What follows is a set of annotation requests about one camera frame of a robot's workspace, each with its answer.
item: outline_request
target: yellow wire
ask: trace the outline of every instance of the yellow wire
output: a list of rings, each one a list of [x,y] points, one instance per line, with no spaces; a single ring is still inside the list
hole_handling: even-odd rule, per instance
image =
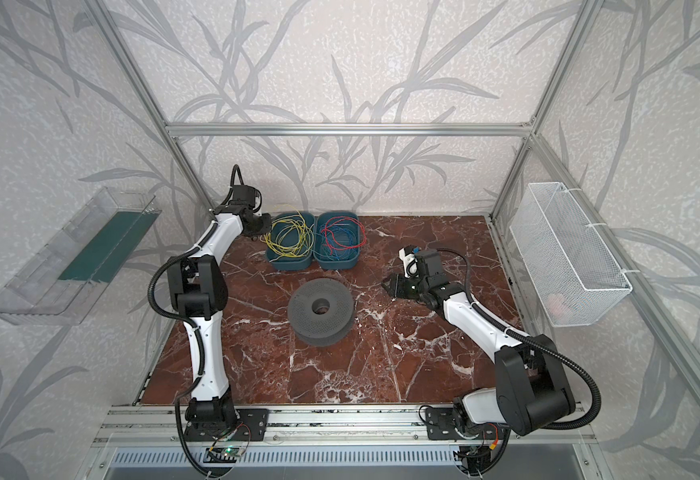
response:
[[[273,220],[270,231],[274,231],[275,226],[278,224],[284,224],[285,226],[283,230],[275,236],[275,239],[272,238],[270,233],[262,237],[262,241],[265,242],[268,248],[278,255],[273,260],[280,260],[281,258],[299,258],[312,252],[312,247],[315,243],[315,234],[312,231],[312,226],[307,226],[305,217],[303,217],[298,210],[295,214],[282,216]],[[286,236],[295,230],[298,234],[297,243],[294,245],[284,245],[283,242]]]

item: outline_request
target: gray spool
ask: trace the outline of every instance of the gray spool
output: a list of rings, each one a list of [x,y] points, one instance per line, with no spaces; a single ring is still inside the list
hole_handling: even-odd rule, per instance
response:
[[[288,301],[288,321],[308,345],[329,346],[345,338],[355,319],[350,291],[330,278],[300,286]]]

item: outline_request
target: red marble tabletop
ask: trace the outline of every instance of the red marble tabletop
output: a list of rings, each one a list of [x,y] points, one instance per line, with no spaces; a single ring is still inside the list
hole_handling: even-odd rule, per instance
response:
[[[365,216],[368,244],[350,270],[275,271],[265,245],[237,239],[221,264],[229,302],[221,328],[225,370],[236,404],[316,402],[450,402],[494,386],[493,364],[456,327],[410,300],[393,300],[383,278],[401,270],[397,251],[413,244],[466,252],[473,294],[520,326],[507,278],[482,216]],[[464,265],[443,254],[443,266],[463,281]],[[319,348],[295,338],[286,308],[291,294],[315,278],[344,283],[355,297],[356,320],[338,343]],[[175,325],[142,403],[165,405],[191,383],[188,338]]]

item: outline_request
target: leaf pattern wallpaper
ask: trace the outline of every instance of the leaf pattern wallpaper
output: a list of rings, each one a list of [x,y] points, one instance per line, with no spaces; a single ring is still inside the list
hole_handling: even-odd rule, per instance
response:
[[[107,4],[170,121],[323,123],[527,121],[579,7]],[[265,208],[485,214],[495,198],[487,190],[501,189],[519,139],[183,138],[182,146],[217,197],[231,166],[249,165],[247,181],[268,189]]]
[[[604,8],[542,134],[700,351],[700,2]],[[523,185],[547,180],[531,156],[497,219],[535,323],[602,385],[614,473],[700,478],[700,409],[632,303],[547,325],[508,231]]]
[[[103,186],[153,193],[163,213],[81,325],[0,320],[11,480],[72,478],[106,411],[136,398],[171,327],[146,283],[206,222],[105,43],[76,28],[83,10],[0,0],[0,287]],[[165,283],[158,293],[165,305]]]

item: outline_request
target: blue container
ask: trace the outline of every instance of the blue container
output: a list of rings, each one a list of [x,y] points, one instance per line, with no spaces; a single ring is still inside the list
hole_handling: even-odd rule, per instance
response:
[[[297,212],[286,212],[285,214],[280,214],[276,218],[272,220],[273,224],[285,216],[295,216],[298,218],[296,215]],[[305,224],[312,229],[312,234],[313,237],[315,238],[315,241],[317,241],[317,236],[315,235],[315,217],[312,214],[309,214],[308,212],[299,212],[301,216],[305,218]],[[285,236],[280,238],[279,236],[281,233],[288,228],[287,224],[275,224],[272,227],[272,232],[270,233],[272,241],[275,242],[275,239],[279,239],[278,243],[283,246],[293,246],[296,245],[299,241],[299,233],[297,231],[291,231],[288,232]],[[267,260],[270,261],[270,264],[275,268],[276,270],[304,270],[305,268],[308,268],[310,264],[312,264],[312,251],[305,249],[305,255],[299,256],[296,258],[290,258],[290,257],[285,257],[282,256],[278,258],[278,254],[270,250],[270,247],[267,247],[267,252],[265,252],[265,256],[267,256]]]
[[[317,218],[315,228],[315,248],[313,254],[317,260],[317,264],[323,270],[345,270],[352,268],[357,264],[357,259],[361,253],[360,248],[349,250],[334,250],[329,248],[326,237],[321,233],[324,226],[330,223],[338,216],[349,216],[357,220],[357,215],[352,212],[336,211],[326,212]],[[329,237],[329,242],[332,244],[341,245],[357,245],[361,238],[360,228],[354,222],[340,222],[336,227],[332,227],[331,231],[334,235]]]

